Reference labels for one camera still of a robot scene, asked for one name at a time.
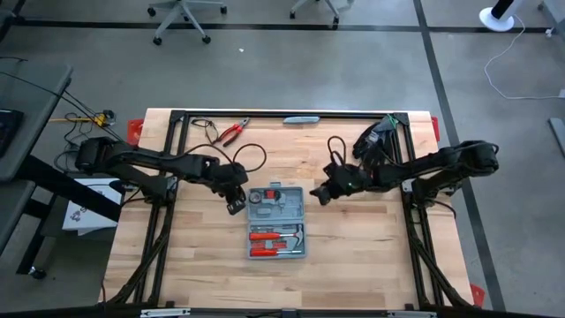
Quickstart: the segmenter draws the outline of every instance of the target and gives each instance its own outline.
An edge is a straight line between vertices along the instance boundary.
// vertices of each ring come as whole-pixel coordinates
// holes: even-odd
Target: toolbox
[[[304,194],[301,187],[250,189],[247,195],[247,256],[252,260],[306,257]]]

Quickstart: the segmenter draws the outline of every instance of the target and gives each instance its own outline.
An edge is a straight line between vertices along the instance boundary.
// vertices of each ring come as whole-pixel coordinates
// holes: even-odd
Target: black desk
[[[72,68],[61,64],[0,59],[0,72],[18,76],[61,95],[71,82]],[[39,217],[42,221],[47,218],[50,206],[30,199],[35,185],[74,201],[101,216],[114,221],[119,218],[118,204],[30,155],[59,99],[59,96],[0,73],[0,109],[19,110],[24,113],[22,124],[11,145],[0,158],[0,202],[3,203],[0,211],[0,254],[22,213]],[[29,271],[39,251],[42,242],[42,236],[39,234],[41,226],[42,223],[19,266],[20,274]]]

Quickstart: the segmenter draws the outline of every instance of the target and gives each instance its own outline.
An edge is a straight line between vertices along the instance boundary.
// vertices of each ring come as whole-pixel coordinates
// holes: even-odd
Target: wooden tabletop
[[[162,150],[169,115],[166,109],[147,110],[141,147]],[[416,155],[437,151],[430,114],[409,115]],[[214,117],[214,122],[222,132],[240,119]],[[317,125],[287,126],[280,118],[252,118],[237,141],[225,148],[226,153],[233,156],[248,142],[267,150],[267,163],[249,174],[245,189],[268,186],[271,181],[304,188],[308,255],[293,260],[248,260],[246,213],[230,216],[224,199],[205,186],[181,182],[160,302],[174,300],[176,307],[302,309],[402,309],[404,304],[417,304],[400,190],[358,193],[325,207],[308,195],[326,179],[322,168],[329,162],[328,137],[343,137],[347,161],[352,162],[352,144],[372,123],[322,119]],[[186,148],[206,142],[203,128],[191,125]],[[401,146],[407,158],[405,145]],[[211,148],[198,152],[218,156],[225,163]],[[247,169],[261,159],[261,152],[253,148],[237,157]],[[139,265],[150,208],[139,201],[123,208],[104,278],[108,298]],[[471,302],[455,219],[437,205],[428,214],[438,265]],[[146,296],[152,277],[151,272]],[[433,299],[426,269],[424,277],[428,298]]]

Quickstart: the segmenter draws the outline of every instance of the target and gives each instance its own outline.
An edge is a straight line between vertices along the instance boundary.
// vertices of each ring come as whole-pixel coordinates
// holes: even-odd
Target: gray floor
[[[10,7],[15,1],[4,1]],[[22,15],[67,21],[148,22],[148,1],[28,0]],[[288,19],[291,0],[226,0],[229,14],[198,9],[209,23],[328,24],[325,4],[308,4]],[[411,0],[335,1],[344,25],[417,26]],[[477,14],[493,1],[422,0],[433,27],[478,27]],[[519,12],[528,27],[546,27],[535,2]],[[162,14],[154,20],[162,19]],[[203,45],[193,30],[168,31],[163,45],[149,29],[16,26],[0,43],[1,56],[71,64],[70,91],[91,108],[118,114],[115,130],[143,117],[146,108],[259,108],[332,110],[441,110],[420,33],[214,30]],[[502,294],[509,311],[565,312],[565,203],[560,181],[565,160],[547,124],[565,117],[565,101],[507,101],[486,81],[483,66],[514,34],[432,34],[441,77],[460,140],[501,146],[501,169],[472,180]],[[493,64],[495,83],[508,95],[557,95],[565,85],[565,55],[558,38],[525,34]],[[55,117],[71,111],[61,103]],[[65,125],[48,125],[34,154],[52,161],[64,144]],[[447,146],[441,126],[441,145]],[[51,148],[48,142],[60,142]],[[461,194],[454,198],[457,226],[472,283],[486,287]],[[43,255],[49,277],[14,276],[15,260],[29,240],[22,220],[0,258],[0,307],[6,311],[93,304],[109,245],[58,239]],[[21,299],[29,292],[30,299]]]

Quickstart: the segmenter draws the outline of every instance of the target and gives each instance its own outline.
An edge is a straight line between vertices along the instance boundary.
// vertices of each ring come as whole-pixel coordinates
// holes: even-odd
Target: white paper
[[[85,186],[92,185],[90,186],[91,189],[117,204],[120,204],[122,200],[122,194],[109,187],[109,183],[116,181],[116,178],[81,178],[75,180]],[[84,235],[90,231],[116,226],[117,222],[69,201],[69,206],[64,216],[63,230],[78,230],[79,235]]]

